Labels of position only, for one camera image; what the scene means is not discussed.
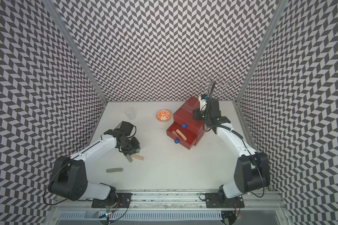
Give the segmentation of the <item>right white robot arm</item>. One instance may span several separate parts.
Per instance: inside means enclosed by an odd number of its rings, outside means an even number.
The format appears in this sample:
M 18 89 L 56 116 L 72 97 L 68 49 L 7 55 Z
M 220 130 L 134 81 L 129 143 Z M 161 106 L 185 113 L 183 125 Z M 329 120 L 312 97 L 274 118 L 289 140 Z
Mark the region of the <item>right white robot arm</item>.
M 268 187 L 270 175 L 267 154 L 258 152 L 246 143 L 231 121 L 221 115 L 217 99 L 203 95 L 198 97 L 198 101 L 200 106 L 193 110 L 193 119 L 203 121 L 204 126 L 218 135 L 237 158 L 233 181 L 219 188 L 221 195 L 230 199 Z

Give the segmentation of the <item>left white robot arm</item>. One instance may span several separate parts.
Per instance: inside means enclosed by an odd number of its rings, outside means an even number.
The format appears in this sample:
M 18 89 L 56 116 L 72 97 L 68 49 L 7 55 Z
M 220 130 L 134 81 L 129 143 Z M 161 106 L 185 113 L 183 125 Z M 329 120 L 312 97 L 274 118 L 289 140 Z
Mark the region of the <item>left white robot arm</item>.
M 111 201 L 115 197 L 115 188 L 104 183 L 90 182 L 87 171 L 111 150 L 118 150 L 125 157 L 136 154 L 140 150 L 136 132 L 136 126 L 122 121 L 88 147 L 70 156 L 60 156 L 54 163 L 45 192 L 71 201 Z

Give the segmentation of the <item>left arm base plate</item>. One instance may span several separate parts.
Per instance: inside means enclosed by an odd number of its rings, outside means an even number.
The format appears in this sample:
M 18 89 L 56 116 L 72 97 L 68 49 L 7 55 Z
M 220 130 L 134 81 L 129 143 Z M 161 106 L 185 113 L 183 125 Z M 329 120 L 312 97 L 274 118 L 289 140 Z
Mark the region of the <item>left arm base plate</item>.
M 130 192 L 110 194 L 105 200 L 94 199 L 91 207 L 92 208 L 114 207 L 114 209 L 128 208 L 131 203 L 131 198 L 132 193 Z

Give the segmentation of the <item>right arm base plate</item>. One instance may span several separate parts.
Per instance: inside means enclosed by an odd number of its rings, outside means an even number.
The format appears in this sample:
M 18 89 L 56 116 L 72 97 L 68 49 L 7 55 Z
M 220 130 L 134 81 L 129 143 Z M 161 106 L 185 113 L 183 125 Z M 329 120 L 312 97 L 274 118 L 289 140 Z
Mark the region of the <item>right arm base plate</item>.
M 239 209 L 244 208 L 244 200 L 241 197 L 227 198 L 222 193 L 205 193 L 206 207 L 209 209 L 214 208 L 231 208 Z

